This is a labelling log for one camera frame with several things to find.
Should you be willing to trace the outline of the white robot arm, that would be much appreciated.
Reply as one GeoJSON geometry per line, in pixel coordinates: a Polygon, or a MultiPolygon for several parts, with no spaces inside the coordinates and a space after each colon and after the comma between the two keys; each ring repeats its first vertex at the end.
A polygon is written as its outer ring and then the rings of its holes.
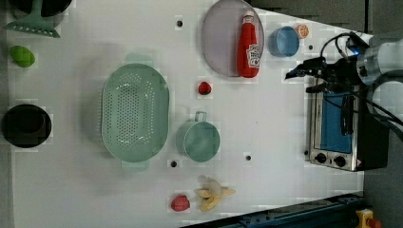
{"type": "Polygon", "coordinates": [[[355,42],[354,55],[344,56],[333,64],[319,57],[305,60],[289,71],[285,79],[313,76],[323,81],[320,85],[308,87],[307,93],[353,92],[354,86],[370,86],[377,83],[384,75],[400,72],[402,66],[402,41],[384,43],[370,47],[365,42],[355,42]]]}

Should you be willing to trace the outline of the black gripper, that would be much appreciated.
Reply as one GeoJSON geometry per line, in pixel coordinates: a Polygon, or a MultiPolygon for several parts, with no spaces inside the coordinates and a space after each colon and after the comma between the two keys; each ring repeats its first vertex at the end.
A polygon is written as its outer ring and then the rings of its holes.
{"type": "MultiPolygon", "coordinates": [[[[306,75],[316,77],[325,67],[324,80],[330,84],[337,86],[358,86],[361,84],[358,72],[356,69],[357,58],[350,56],[347,59],[341,58],[334,64],[326,65],[324,57],[316,57],[305,60],[296,68],[290,70],[285,79],[305,77],[306,75]]],[[[328,93],[331,90],[331,85],[322,83],[320,85],[309,86],[305,89],[306,93],[328,93]]]]}

